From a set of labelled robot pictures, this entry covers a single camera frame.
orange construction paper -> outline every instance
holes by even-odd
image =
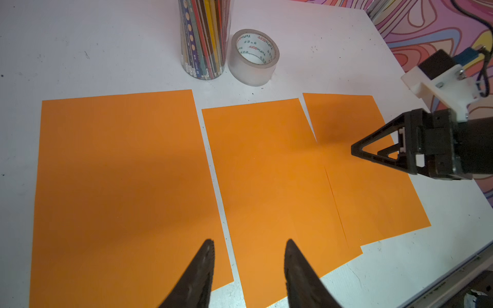
[[[30,307],[157,307],[205,239],[233,281],[192,91],[43,102]]]
[[[288,239],[319,276],[361,254],[347,245],[298,99],[202,113],[248,308],[286,296]]]
[[[351,155],[351,145],[385,124],[372,96],[304,93],[335,203],[350,245],[431,224],[409,175]],[[394,144],[387,136],[365,150]]]

pencil holder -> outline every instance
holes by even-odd
[[[178,0],[181,65],[191,76],[211,80],[226,65],[232,0]]]

white table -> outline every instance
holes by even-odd
[[[424,107],[362,10],[236,0],[231,35],[257,29],[281,51],[258,88],[228,70],[213,81],[187,75],[178,17],[176,0],[0,3],[0,307],[28,306],[42,100],[192,89],[225,234],[202,108],[300,98],[306,110],[303,92],[373,95],[386,121]],[[432,227],[364,246],[326,275],[344,307],[397,307],[492,239],[493,210],[473,181],[411,180]],[[235,282],[212,293],[211,307],[244,307],[227,238]]]

psychedelic wall pattern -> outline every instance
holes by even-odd
[[[297,0],[325,5],[367,9],[372,0]],[[465,10],[493,23],[493,0],[457,0]],[[492,46],[492,35],[479,22],[454,9],[450,0],[393,0],[374,21],[375,26],[405,72],[438,49],[455,55],[467,47]],[[483,56],[465,66],[468,76],[476,77]],[[488,66],[488,76],[493,65]],[[432,111],[445,108],[430,95],[424,102]],[[469,106],[469,119],[493,116],[493,95]],[[493,175],[475,175],[485,197],[493,206]]]

packing tape roll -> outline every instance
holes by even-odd
[[[233,35],[228,67],[244,84],[258,87],[272,77],[279,60],[279,48],[265,33],[243,29]]]

